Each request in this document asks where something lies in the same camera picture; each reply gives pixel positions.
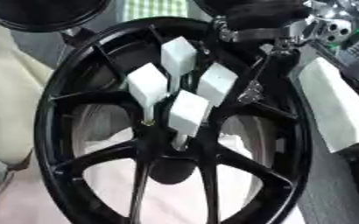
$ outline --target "green mat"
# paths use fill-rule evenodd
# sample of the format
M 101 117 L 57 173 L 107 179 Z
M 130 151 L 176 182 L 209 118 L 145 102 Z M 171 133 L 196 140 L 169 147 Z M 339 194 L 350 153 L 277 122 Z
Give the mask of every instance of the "green mat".
M 187 17 L 187 0 L 124 0 L 123 21 L 152 17 Z

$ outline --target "white foam block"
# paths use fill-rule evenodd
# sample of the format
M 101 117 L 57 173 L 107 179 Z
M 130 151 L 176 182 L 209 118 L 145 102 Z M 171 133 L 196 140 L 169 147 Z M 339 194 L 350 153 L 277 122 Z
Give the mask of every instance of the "white foam block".
M 129 90 L 143 108 L 150 108 L 167 94 L 167 78 L 152 64 L 128 75 Z
M 318 58 L 299 74 L 299 81 L 329 150 L 337 152 L 359 143 L 359 95 L 339 70 Z
M 179 90 L 180 77 L 194 70 L 196 54 L 196 49 L 183 37 L 162 45 L 161 63 L 172 76 L 170 92 Z
M 219 107 L 238 77 L 219 63 L 214 63 L 202 76 L 197 87 L 197 95 Z
M 181 90 L 170 109 L 169 127 L 182 135 L 195 137 L 207 108 L 206 99 Z

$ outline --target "black wheel rim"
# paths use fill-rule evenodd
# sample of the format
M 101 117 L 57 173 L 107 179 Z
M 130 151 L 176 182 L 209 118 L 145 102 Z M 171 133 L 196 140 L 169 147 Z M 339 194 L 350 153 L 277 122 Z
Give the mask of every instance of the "black wheel rim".
M 151 28 L 157 29 L 168 38 L 185 36 L 187 39 L 198 40 L 207 29 L 207 24 L 174 17 L 148 18 L 120 24 L 98 34 L 82 48 L 74 51 L 50 79 L 37 111 L 35 144 L 46 187 L 56 204 L 66 217 L 76 224 L 139 223 L 138 216 L 146 179 L 153 162 L 164 157 L 186 160 L 199 166 L 207 195 L 208 224 L 282 221 L 295 206 L 305 187 L 311 162 L 311 139 L 305 110 L 288 79 L 283 79 L 279 83 L 283 89 L 281 92 L 285 95 L 285 99 L 279 97 L 279 107 L 272 107 L 263 102 L 243 106 L 228 101 L 213 111 L 209 125 L 201 128 L 198 136 L 189 144 L 190 150 L 185 152 L 162 150 L 168 149 L 167 145 L 170 142 L 167 139 L 172 139 L 172 132 L 163 128 L 166 113 L 164 109 L 167 108 L 167 104 L 172 103 L 172 99 L 167 99 L 157 106 L 157 111 L 160 111 L 158 113 L 161 113 L 158 117 L 163 118 L 147 127 L 141 124 L 142 109 L 126 91 L 80 91 L 75 87 L 74 83 L 77 81 L 74 78 L 77 75 L 82 77 L 86 65 L 94 64 L 94 60 L 100 60 L 107 65 L 115 79 L 122 79 L 123 74 L 134 67 L 124 69 L 115 61 L 116 57 L 113 55 L 120 53 L 126 43 L 135 39 L 142 45 L 155 45 L 161 37 L 157 37 L 157 33 L 151 31 Z M 72 111 L 83 104 L 110 104 L 121 107 L 133 121 L 131 127 L 135 138 L 75 158 L 70 150 Z M 283 127 L 281 137 L 285 139 L 285 151 L 276 156 L 272 168 L 264 167 L 217 143 L 223 122 L 238 114 L 262 116 Z M 137 162 L 129 217 L 123 217 L 107 207 L 94 195 L 81 175 L 82 171 L 91 165 L 120 158 L 132 158 Z M 226 220 L 220 220 L 217 212 L 219 202 L 216 166 L 220 164 L 250 172 L 264 182 L 264 187 L 257 196 L 241 211 Z

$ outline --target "gray surface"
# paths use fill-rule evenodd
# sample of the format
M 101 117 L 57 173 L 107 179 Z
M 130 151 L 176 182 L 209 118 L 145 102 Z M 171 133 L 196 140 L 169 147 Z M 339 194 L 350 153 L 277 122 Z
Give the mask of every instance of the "gray surface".
M 96 21 L 88 27 L 99 31 L 116 22 L 112 3 Z M 193 18 L 200 18 L 201 13 L 191 7 Z M 33 57 L 55 67 L 62 44 L 54 34 L 22 34 L 13 32 L 13 37 L 20 48 Z M 301 65 L 314 56 L 306 51 Z M 353 184 L 347 163 L 337 155 L 328 153 L 327 146 L 313 125 L 313 166 L 306 191 L 299 202 L 299 207 L 309 224 L 359 224 L 359 195 Z
M 311 120 L 313 163 L 299 208 L 309 224 L 359 224 L 359 193 L 348 163 L 329 153 L 302 93 L 301 97 Z

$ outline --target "white cube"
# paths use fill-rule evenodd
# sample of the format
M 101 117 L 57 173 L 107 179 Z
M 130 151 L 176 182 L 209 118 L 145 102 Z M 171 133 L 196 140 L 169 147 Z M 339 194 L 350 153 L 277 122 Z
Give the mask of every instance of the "white cube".
M 129 90 L 143 108 L 150 108 L 167 94 L 167 78 L 148 63 L 128 75 Z
M 195 137 L 207 109 L 206 99 L 181 90 L 170 109 L 169 127 L 181 135 Z
M 172 77 L 170 92 L 179 90 L 180 77 L 194 70 L 196 54 L 196 49 L 183 37 L 162 45 L 161 63 Z
M 219 107 L 236 83 L 237 75 L 225 66 L 214 63 L 200 78 L 197 95 Z

